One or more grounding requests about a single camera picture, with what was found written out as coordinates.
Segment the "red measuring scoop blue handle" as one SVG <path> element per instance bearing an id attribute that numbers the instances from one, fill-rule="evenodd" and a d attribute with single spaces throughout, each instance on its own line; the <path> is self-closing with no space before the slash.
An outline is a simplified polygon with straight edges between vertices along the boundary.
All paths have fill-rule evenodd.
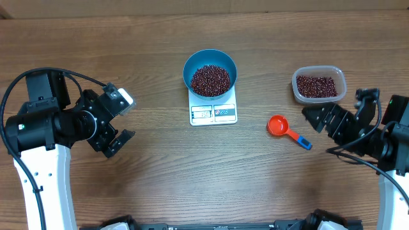
<path id="1" fill-rule="evenodd" d="M 274 136 L 283 136 L 288 135 L 294 141 L 296 141 L 301 147 L 306 150 L 311 150 L 312 144 L 303 136 L 292 131 L 289 126 L 288 120 L 282 115 L 274 115 L 270 118 L 269 122 L 266 125 L 267 130 L 270 134 Z"/>

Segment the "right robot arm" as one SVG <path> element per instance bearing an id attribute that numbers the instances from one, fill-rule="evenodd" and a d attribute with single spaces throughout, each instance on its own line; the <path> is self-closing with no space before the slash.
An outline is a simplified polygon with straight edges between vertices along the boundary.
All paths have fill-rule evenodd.
<path id="1" fill-rule="evenodd" d="M 326 130 L 334 140 L 327 153 L 376 171 L 377 229 L 408 229 L 408 98 L 393 95 L 382 111 L 377 89 L 359 89 L 355 97 L 356 113 L 326 103 L 304 107 L 302 114 L 315 131 Z"/>

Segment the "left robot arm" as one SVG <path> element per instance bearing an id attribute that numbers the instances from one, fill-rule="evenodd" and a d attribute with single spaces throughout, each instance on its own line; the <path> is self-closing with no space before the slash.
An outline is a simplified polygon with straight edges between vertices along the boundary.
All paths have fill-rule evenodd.
<path id="1" fill-rule="evenodd" d="M 87 76 L 61 68 L 36 68 L 19 75 L 1 101 L 5 110 L 15 85 L 26 81 L 28 101 L 19 112 L 1 119 L 1 138 L 18 172 L 29 229 L 77 229 L 70 187 L 71 148 L 87 141 L 96 152 L 113 157 L 134 132 L 111 125 L 135 100 L 123 88 L 98 82 L 103 93 L 81 89 L 71 106 L 66 80 Z"/>

